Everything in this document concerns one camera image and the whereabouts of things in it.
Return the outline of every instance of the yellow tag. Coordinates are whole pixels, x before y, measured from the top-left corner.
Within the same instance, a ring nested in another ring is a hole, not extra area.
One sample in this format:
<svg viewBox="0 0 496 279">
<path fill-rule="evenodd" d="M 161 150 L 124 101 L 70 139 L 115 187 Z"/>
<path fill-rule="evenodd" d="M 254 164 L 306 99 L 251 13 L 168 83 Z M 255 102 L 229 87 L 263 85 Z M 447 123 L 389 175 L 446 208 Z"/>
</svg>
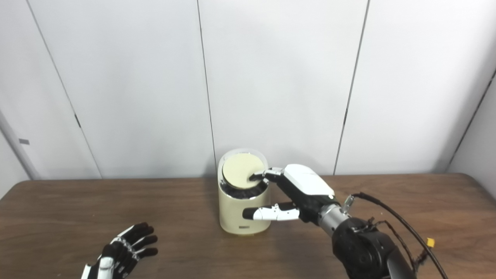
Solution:
<svg viewBox="0 0 496 279">
<path fill-rule="evenodd" d="M 435 241 L 433 238 L 427 238 L 427 246 L 433 248 L 435 244 Z"/>
</svg>

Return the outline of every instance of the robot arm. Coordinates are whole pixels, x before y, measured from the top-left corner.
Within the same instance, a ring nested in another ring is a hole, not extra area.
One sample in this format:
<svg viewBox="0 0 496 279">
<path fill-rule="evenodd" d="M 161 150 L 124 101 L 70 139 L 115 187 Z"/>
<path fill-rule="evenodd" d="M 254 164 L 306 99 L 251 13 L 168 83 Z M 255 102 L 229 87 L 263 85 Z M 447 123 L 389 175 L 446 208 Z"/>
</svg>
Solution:
<svg viewBox="0 0 496 279">
<path fill-rule="evenodd" d="M 353 198 L 343 208 L 334 191 L 310 168 L 290 164 L 284 169 L 271 168 L 254 173 L 250 179 L 266 178 L 291 199 L 290 203 L 261 208 L 247 208 L 245 219 L 301 219 L 320 226 L 332 239 L 334 255 L 343 263 L 350 279 L 415 279 L 415 274 L 391 238 L 371 224 L 351 217 L 348 209 Z"/>
</svg>

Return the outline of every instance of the round lid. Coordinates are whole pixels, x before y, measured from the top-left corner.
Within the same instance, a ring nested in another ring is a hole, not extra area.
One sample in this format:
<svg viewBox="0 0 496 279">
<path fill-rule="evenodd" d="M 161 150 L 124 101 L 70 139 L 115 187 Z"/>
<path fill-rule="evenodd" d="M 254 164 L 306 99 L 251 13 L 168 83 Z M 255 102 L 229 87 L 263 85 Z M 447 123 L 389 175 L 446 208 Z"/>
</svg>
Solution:
<svg viewBox="0 0 496 279">
<path fill-rule="evenodd" d="M 247 189 L 260 183 L 260 180 L 250 181 L 248 178 L 253 173 L 264 169 L 262 160 L 257 156 L 250 153 L 238 153 L 226 159 L 222 166 L 222 174 L 232 186 Z"/>
</svg>

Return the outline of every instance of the white wall panel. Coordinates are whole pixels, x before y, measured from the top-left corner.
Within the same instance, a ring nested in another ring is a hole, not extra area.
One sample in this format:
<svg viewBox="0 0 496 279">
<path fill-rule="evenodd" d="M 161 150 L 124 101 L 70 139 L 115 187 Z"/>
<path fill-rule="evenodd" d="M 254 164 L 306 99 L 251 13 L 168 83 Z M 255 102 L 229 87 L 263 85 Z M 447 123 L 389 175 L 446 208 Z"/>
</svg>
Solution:
<svg viewBox="0 0 496 279">
<path fill-rule="evenodd" d="M 12 186 L 24 180 L 29 177 L 0 131 L 0 199 Z"/>
<path fill-rule="evenodd" d="M 100 178 L 25 1 L 0 1 L 0 125 L 35 179 Z"/>
<path fill-rule="evenodd" d="M 496 67 L 496 1 L 371 1 L 336 174 L 444 171 Z"/>
<path fill-rule="evenodd" d="M 471 175 L 496 198 L 495 120 L 496 82 L 493 81 L 448 170 Z"/>
<path fill-rule="evenodd" d="M 196 1 L 30 2 L 104 178 L 215 172 Z"/>
<path fill-rule="evenodd" d="M 217 159 L 332 174 L 367 1 L 199 3 Z"/>
</svg>

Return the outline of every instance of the wire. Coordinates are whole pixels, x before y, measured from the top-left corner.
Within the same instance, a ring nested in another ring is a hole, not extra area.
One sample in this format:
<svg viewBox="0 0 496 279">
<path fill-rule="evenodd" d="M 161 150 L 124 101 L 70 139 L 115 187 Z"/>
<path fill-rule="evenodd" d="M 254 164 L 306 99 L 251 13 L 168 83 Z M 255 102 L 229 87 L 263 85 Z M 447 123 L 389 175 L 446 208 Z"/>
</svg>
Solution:
<svg viewBox="0 0 496 279">
<path fill-rule="evenodd" d="M 377 226 L 379 224 L 386 224 L 387 227 L 393 232 L 394 236 L 396 236 L 396 238 L 399 240 L 399 242 L 401 243 L 401 246 L 403 246 L 403 249 L 405 249 L 407 255 L 408 255 L 408 259 L 410 260 L 410 264 L 412 265 L 412 270 L 414 273 L 417 273 L 417 270 L 415 269 L 415 260 L 413 259 L 413 255 L 412 253 L 410 252 L 410 249 L 408 249 L 408 246 L 406 246 L 406 243 L 405 241 L 403 241 L 403 238 L 401 238 L 401 236 L 396 232 L 396 230 L 393 228 L 393 226 L 387 221 L 387 220 L 384 220 L 384 221 L 379 221 L 377 223 L 374 224 L 374 226 Z"/>
<path fill-rule="evenodd" d="M 410 224 L 407 223 L 407 221 L 405 219 L 403 219 L 403 217 L 401 217 L 398 213 L 396 213 L 396 211 L 394 211 L 392 208 L 390 208 L 389 206 L 387 206 L 386 204 L 381 202 L 379 199 L 376 199 L 372 196 L 369 196 L 363 192 L 360 192 L 359 194 L 353 194 L 351 196 L 369 201 L 371 203 L 374 203 L 374 204 L 384 208 L 389 213 L 391 213 L 394 217 L 396 217 L 396 219 L 398 219 L 405 226 L 405 228 L 407 228 L 413 234 L 413 236 L 415 236 L 415 238 L 420 243 L 420 245 L 422 245 L 422 247 L 425 249 L 425 251 L 427 252 L 429 257 L 432 259 L 435 267 L 437 268 L 437 270 L 441 274 L 441 277 L 443 279 L 448 279 L 448 275 L 446 275 L 446 273 L 444 272 L 444 269 L 442 269 L 441 264 L 439 263 L 439 261 L 435 257 L 434 253 L 429 249 L 427 244 L 423 241 L 422 237 L 420 237 L 419 234 L 412 228 L 412 226 L 410 226 Z"/>
</svg>

